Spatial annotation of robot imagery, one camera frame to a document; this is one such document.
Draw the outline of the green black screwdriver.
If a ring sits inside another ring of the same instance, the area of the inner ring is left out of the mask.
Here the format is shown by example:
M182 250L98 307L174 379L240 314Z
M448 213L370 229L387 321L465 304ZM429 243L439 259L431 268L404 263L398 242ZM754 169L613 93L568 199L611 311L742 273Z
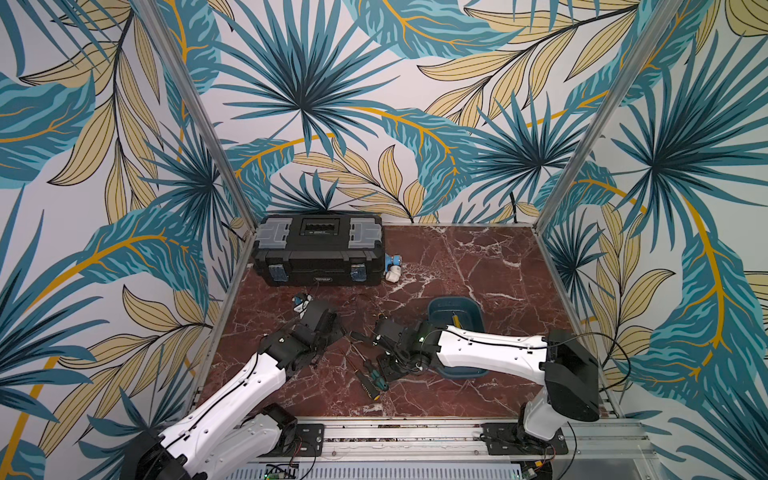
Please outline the green black screwdriver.
M373 385L379 391L388 391L389 384L387 383L386 379L382 376L382 374L379 372L379 370L374 366L371 360L368 359L366 356L364 356L362 352L354 344L351 345L351 348L358 354L358 356L363 361L363 367L367 370Z

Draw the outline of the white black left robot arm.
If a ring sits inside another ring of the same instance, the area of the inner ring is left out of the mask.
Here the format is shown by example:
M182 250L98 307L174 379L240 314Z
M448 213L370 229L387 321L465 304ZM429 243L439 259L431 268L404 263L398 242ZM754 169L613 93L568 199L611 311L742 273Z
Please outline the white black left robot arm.
M328 302L307 299L299 319L260 342L232 379L185 417L129 442L121 479L223 479L249 460L294 441L296 420L279 406L251 416L264 399L343 335Z

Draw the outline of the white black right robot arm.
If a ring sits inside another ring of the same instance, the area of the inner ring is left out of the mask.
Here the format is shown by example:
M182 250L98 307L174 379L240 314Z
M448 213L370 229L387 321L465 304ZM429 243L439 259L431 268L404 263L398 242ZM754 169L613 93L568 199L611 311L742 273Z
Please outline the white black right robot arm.
M550 441L569 421L601 418L598 361L565 330L502 336L429 322L405 327L382 316L370 343L384 351L391 380L429 368L474 368L539 385L518 419L516 435L525 440Z

